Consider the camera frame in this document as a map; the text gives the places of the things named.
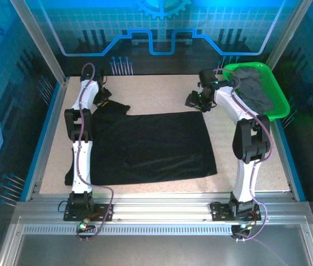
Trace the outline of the green plastic basket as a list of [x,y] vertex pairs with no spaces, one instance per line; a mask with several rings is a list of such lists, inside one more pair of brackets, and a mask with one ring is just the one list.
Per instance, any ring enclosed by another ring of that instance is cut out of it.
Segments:
[[224,68],[226,69],[226,71],[223,71],[224,77],[227,80],[234,80],[237,84],[240,84],[240,78],[235,74],[235,70],[239,68],[258,70],[261,73],[261,86],[274,105],[274,109],[267,111],[265,115],[268,116],[270,121],[274,121],[289,114],[289,103],[271,69],[266,64],[260,62],[232,63],[224,66]]

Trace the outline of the black t-shirt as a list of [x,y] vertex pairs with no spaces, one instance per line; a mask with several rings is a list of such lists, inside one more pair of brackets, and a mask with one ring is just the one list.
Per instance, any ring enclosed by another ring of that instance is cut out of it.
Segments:
[[131,185],[203,178],[217,173],[201,112],[128,115],[115,101],[92,112],[93,185]]

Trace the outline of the small LED circuit board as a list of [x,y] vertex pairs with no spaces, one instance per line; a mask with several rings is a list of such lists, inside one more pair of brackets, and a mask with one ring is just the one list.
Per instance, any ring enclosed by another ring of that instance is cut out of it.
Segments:
[[96,226],[82,221],[76,227],[76,236],[80,242],[88,241],[96,232]]
[[232,225],[231,238],[235,239],[237,242],[245,242],[250,236],[252,227],[251,224]]

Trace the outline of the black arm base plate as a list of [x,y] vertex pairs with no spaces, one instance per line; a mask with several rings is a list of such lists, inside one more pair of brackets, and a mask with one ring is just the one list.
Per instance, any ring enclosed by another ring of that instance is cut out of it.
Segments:
[[213,202],[210,204],[210,211],[213,221],[261,221],[259,205],[253,201],[229,203]]
[[63,213],[63,220],[69,222],[82,222],[85,219],[89,219],[92,222],[102,222],[104,216],[107,214],[106,221],[112,221],[113,217],[113,205],[110,210],[107,211],[108,204],[95,203],[92,209],[89,207],[73,207],[67,205]]

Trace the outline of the crumpled dark t-shirt pile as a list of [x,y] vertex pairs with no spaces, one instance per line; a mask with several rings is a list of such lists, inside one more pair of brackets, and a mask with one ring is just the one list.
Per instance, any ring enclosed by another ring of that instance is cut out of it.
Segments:
[[261,86],[261,73],[254,68],[239,68],[235,74],[240,78],[236,89],[238,97],[259,115],[273,110],[274,105]]

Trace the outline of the aluminium mounting rail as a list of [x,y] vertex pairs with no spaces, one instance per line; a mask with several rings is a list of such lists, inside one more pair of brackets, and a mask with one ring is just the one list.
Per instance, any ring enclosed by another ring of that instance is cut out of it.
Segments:
[[[211,223],[209,205],[228,203],[229,193],[97,193],[96,202],[114,205],[113,223],[120,224],[201,224]],[[60,224],[63,214],[58,204],[67,194],[33,194],[28,202],[19,202],[12,222],[21,224]],[[266,205],[268,224],[300,224],[312,220],[307,202],[295,201],[290,192],[258,193],[257,199]]]

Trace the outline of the grey metal panel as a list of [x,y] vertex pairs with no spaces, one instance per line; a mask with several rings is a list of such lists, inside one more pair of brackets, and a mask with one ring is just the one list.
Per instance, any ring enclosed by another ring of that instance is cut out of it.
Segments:
[[0,266],[313,266],[313,224],[270,224],[255,238],[231,236],[25,235],[12,224]]

